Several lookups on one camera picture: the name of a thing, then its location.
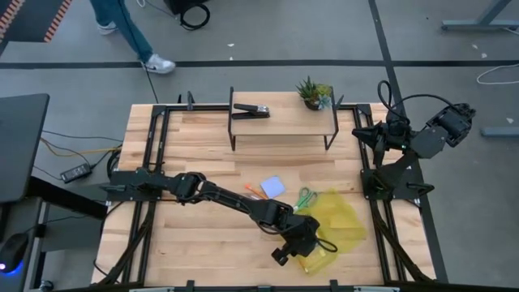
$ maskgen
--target plant pot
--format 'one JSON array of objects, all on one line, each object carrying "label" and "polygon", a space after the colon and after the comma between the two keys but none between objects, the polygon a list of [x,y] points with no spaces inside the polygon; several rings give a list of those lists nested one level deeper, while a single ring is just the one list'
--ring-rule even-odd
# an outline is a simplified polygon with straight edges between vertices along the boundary
[{"label": "plant pot", "polygon": [[305,105],[309,110],[319,110],[319,105],[313,104],[309,101],[305,101]]}]

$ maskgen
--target orange marker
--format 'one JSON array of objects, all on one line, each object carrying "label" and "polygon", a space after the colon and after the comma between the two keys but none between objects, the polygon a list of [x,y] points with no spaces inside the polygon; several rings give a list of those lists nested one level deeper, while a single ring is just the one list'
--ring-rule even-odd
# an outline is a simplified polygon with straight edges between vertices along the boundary
[{"label": "orange marker", "polygon": [[268,197],[264,193],[262,193],[261,191],[257,191],[255,189],[253,189],[250,183],[246,184],[245,188],[247,190],[252,191],[253,193],[259,195],[261,198],[268,200]]}]

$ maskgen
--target blue jeans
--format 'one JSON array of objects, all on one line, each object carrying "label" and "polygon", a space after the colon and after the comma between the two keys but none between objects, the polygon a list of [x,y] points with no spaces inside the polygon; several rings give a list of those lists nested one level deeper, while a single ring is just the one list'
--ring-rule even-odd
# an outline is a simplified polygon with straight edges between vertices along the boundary
[{"label": "blue jeans", "polygon": [[141,61],[147,62],[152,57],[153,49],[131,20],[124,0],[90,0],[90,3],[99,25],[106,26],[113,21]]}]

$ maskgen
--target white cable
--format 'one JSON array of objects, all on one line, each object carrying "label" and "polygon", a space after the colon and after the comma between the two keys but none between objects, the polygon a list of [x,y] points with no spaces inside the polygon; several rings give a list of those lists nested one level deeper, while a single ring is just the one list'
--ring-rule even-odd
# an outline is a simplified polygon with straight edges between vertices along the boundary
[{"label": "white cable", "polygon": [[[519,36],[519,32],[514,32],[512,29],[509,29],[509,28],[503,28],[503,29],[505,31],[507,31],[507,32],[511,32],[511,33],[516,34],[516,35]],[[510,85],[510,84],[519,84],[519,80],[517,80],[517,81],[508,81],[508,82],[483,82],[483,81],[480,80],[483,76],[487,75],[490,72],[497,71],[497,70],[503,69],[503,68],[512,68],[512,67],[519,67],[519,64],[507,65],[507,66],[499,66],[499,67],[496,67],[496,68],[492,68],[489,71],[483,72],[480,76],[478,76],[478,78],[476,78],[476,82],[478,82],[478,84],[481,84],[481,85]]]}]

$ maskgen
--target green scissors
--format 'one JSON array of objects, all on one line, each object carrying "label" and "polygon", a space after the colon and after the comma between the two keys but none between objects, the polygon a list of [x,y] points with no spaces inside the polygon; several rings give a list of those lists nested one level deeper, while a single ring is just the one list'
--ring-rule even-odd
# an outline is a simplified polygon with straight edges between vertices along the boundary
[{"label": "green scissors", "polygon": [[312,191],[308,187],[302,187],[301,190],[299,190],[299,200],[294,206],[294,212],[312,206],[316,199],[316,192]]}]

